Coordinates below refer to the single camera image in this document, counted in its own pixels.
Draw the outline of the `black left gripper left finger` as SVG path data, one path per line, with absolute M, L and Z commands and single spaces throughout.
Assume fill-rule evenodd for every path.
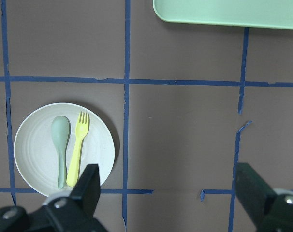
M 99 232 L 100 222 L 93 217 L 99 201 L 98 164 L 89 164 L 69 194 L 53 198 L 47 204 L 48 220 L 56 232 Z

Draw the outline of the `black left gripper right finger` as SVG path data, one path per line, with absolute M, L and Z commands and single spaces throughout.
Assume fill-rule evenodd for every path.
M 293 232 L 293 191 L 270 187 L 248 163 L 238 163 L 235 194 L 257 232 Z

